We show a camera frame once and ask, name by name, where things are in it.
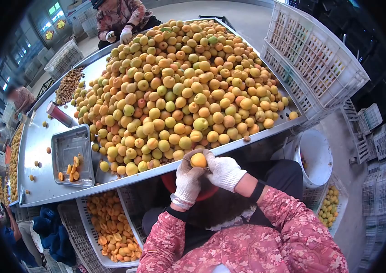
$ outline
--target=woman's left hand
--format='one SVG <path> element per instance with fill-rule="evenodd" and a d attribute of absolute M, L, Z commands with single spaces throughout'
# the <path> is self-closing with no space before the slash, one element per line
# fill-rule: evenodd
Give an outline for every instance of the woman's left hand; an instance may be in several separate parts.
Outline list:
<path fill-rule="evenodd" d="M 190 165 L 191 157 L 197 153 L 202 153 L 202 150 L 187 153 L 176 170 L 176 191 L 171 198 L 175 205 L 185 210 L 190 209 L 196 202 L 201 191 L 199 177 L 205 173 L 204 168 L 192 168 Z"/>

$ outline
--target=metal tray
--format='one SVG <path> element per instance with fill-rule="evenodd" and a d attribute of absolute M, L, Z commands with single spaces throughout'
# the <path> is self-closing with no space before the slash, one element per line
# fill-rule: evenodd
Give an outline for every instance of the metal tray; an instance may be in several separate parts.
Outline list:
<path fill-rule="evenodd" d="M 228 30 L 228 32 L 233 33 L 235 35 L 238 35 L 233 29 L 231 29 L 228 25 L 223 23 L 221 20 L 217 18 L 201 18 L 201 20 L 215 20 L 219 24 L 225 26 Z M 113 48 L 118 47 L 120 42 L 113 43 L 103 49 L 101 49 L 98 52 L 93 53 L 92 55 L 84 58 L 79 63 L 77 63 L 73 68 L 86 66 L 83 70 L 83 73 L 85 77 L 83 77 L 81 80 L 86 80 L 86 84 L 84 85 L 84 88 L 88 88 L 88 80 L 93 79 L 96 76 L 100 75 L 101 70 L 104 69 L 106 60 L 105 58 L 110 54 L 111 50 Z M 264 60 L 261 58 L 260 53 L 254 48 L 254 51 L 258 54 L 259 58 L 262 60 L 264 64 Z M 291 92 L 287 92 L 289 90 L 288 86 L 283 82 L 283 79 L 280 79 L 279 76 L 271 69 L 271 71 L 277 76 L 278 80 L 282 83 L 281 86 L 278 87 L 278 91 L 283 96 L 288 96 L 291 98 L 289 100 L 288 107 L 285 108 L 285 110 L 282 112 L 282 118 L 280 117 L 276 122 L 275 126 L 273 128 L 263 130 L 259 133 L 250 135 L 251 141 L 246 142 L 243 139 L 229 142 L 228 144 L 221 145 L 217 148 L 212 149 L 212 152 L 214 155 L 221 155 L 226 152 L 238 149 L 240 147 L 243 147 L 245 145 L 250 145 L 256 141 L 259 141 L 264 138 L 268 138 L 272 135 L 281 133 L 285 130 L 288 130 L 290 128 L 293 128 L 296 125 L 299 125 L 301 123 L 304 123 L 307 118 L 305 117 L 303 111 L 301 111 L 300 105 L 298 103 L 295 103 L 295 98 Z M 24 126 L 22 131 L 22 137 L 21 137 L 21 145 L 19 150 L 19 163 L 18 163 L 18 187 L 20 184 L 23 184 L 25 189 L 29 189 L 31 191 L 31 194 L 26 196 L 26 200 L 24 204 L 21 205 L 21 207 L 32 207 L 32 206 L 39 206 L 43 204 L 53 203 L 53 202 L 60 202 L 70 199 L 76 199 L 92 194 L 102 193 L 107 190 L 113 190 L 118 187 L 123 187 L 129 184 L 137 183 L 139 181 L 151 178 L 151 177 L 157 177 L 164 173 L 171 172 L 176 170 L 178 165 L 180 164 L 180 161 L 175 161 L 170 164 L 166 164 L 160 167 L 157 167 L 155 169 L 147 170 L 146 172 L 140 172 L 136 175 L 129 176 L 129 177 L 123 177 L 119 178 L 116 175 L 112 175 L 111 172 L 99 172 L 95 174 L 96 181 L 95 183 L 101 183 L 101 185 L 90 187 L 88 189 L 82 189 L 82 190 L 76 190 L 76 188 L 71 187 L 58 187 L 56 185 L 49 184 L 51 179 L 49 179 L 49 183 L 46 184 L 37 184 L 33 183 L 29 180 L 28 175 L 34 174 L 34 176 L 38 177 L 46 177 L 51 175 L 51 166 L 50 164 L 50 157 L 49 162 L 46 162 L 46 167 L 43 168 L 34 168 L 34 160 L 40 161 L 44 155 L 50 156 L 46 153 L 45 149 L 46 146 L 51 145 L 50 144 L 50 136 L 53 134 L 56 134 L 58 132 L 68 130 L 67 127 L 65 127 L 63 124 L 51 120 L 50 124 L 47 128 L 41 129 L 41 124 L 46 119 L 46 113 L 45 108 L 47 107 L 48 103 L 55 99 L 55 89 L 59 87 L 60 80 L 63 77 L 61 77 L 58 81 L 56 81 L 52 87 L 50 87 L 45 93 L 43 93 L 42 97 L 36 102 L 34 109 L 38 108 L 38 110 L 35 113 L 35 119 L 31 126 Z M 76 108 L 73 107 L 70 103 L 66 104 L 65 106 L 61 107 L 61 110 L 64 111 L 66 114 L 73 116 L 73 113 L 76 111 Z M 288 120 L 287 116 L 290 111 L 297 111 L 300 113 L 299 118 L 296 118 L 294 120 Z M 95 153 L 95 158 L 93 160 L 97 159 L 97 163 L 95 163 L 96 170 L 99 168 L 99 160 L 106 160 L 106 156 L 102 156 L 101 154 Z"/>
<path fill-rule="evenodd" d="M 73 164 L 73 157 L 81 154 L 84 158 L 80 162 L 80 178 L 70 182 L 67 167 Z M 54 180 L 59 185 L 67 185 L 81 188 L 90 188 L 94 185 L 94 172 L 91 160 L 90 128 L 87 124 L 81 124 L 72 129 L 52 135 L 52 169 Z M 64 180 L 58 178 L 59 172 L 64 175 Z"/>

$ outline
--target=black helmet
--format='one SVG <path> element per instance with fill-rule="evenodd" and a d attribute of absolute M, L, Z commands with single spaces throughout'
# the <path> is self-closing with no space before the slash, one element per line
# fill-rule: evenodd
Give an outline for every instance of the black helmet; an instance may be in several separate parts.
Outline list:
<path fill-rule="evenodd" d="M 105 0 L 91 0 L 91 5 L 94 10 L 97 10 L 102 3 L 104 3 Z"/>

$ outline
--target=gloved hand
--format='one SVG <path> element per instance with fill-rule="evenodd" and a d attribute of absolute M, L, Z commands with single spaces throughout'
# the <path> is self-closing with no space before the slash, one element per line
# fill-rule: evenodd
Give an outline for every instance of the gloved hand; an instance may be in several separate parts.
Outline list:
<path fill-rule="evenodd" d="M 210 182 L 222 189 L 234 192 L 234 188 L 247 171 L 240 168 L 231 157 L 215 157 L 212 152 L 203 151 L 212 175 L 207 178 Z"/>
<path fill-rule="evenodd" d="M 187 153 L 176 170 L 176 191 L 171 195 L 171 199 L 175 205 L 185 210 L 194 205 L 201 191 L 199 177 L 205 173 L 205 169 L 190 166 L 190 158 L 200 152 L 202 150 L 197 149 Z"/>
<path fill-rule="evenodd" d="M 132 41 L 132 26 L 126 25 L 120 33 L 120 42 L 127 45 L 130 41 Z"/>
<path fill-rule="evenodd" d="M 108 42 L 114 43 L 117 39 L 117 36 L 114 35 L 114 31 L 109 31 L 107 35 L 105 36 Z"/>

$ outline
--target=worker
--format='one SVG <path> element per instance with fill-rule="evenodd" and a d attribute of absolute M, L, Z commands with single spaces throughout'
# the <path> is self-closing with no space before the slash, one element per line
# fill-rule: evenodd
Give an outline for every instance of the worker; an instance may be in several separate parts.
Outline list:
<path fill-rule="evenodd" d="M 10 245 L 17 260 L 24 261 L 32 267 L 44 266 L 46 260 L 43 261 L 40 252 L 38 252 L 32 240 L 29 221 L 17 224 L 10 207 L 6 206 L 5 210 L 10 218 L 10 227 L 0 225 L 2 226 L 5 241 Z"/>
<path fill-rule="evenodd" d="M 140 0 L 91 0 L 91 3 L 98 10 L 99 49 L 116 41 L 127 44 L 132 41 L 132 33 L 161 24 Z"/>
<path fill-rule="evenodd" d="M 5 151 L 5 147 L 11 140 L 11 132 L 4 125 L 0 125 L 0 144 L 2 144 L 1 151 Z"/>
<path fill-rule="evenodd" d="M 210 174 L 190 167 L 191 156 L 199 152 L 205 155 Z M 277 181 L 288 190 L 295 181 L 302 186 L 302 170 L 290 162 L 279 160 L 266 173 L 254 170 L 250 174 L 233 158 L 216 158 L 201 149 L 187 153 L 176 170 L 172 202 L 152 226 L 137 273 L 348 272 L 346 259 L 317 216 L 298 199 L 270 186 Z M 261 166 L 261 162 L 256 163 L 256 167 Z M 273 228 L 251 222 L 229 227 L 183 256 L 191 240 L 185 235 L 185 221 L 201 190 L 198 178 L 204 174 L 215 186 L 256 202 L 257 211 Z"/>
<path fill-rule="evenodd" d="M 17 118 L 19 113 L 26 114 L 37 102 L 35 96 L 26 87 L 12 84 L 5 90 L 5 97 L 16 107 L 14 118 Z"/>

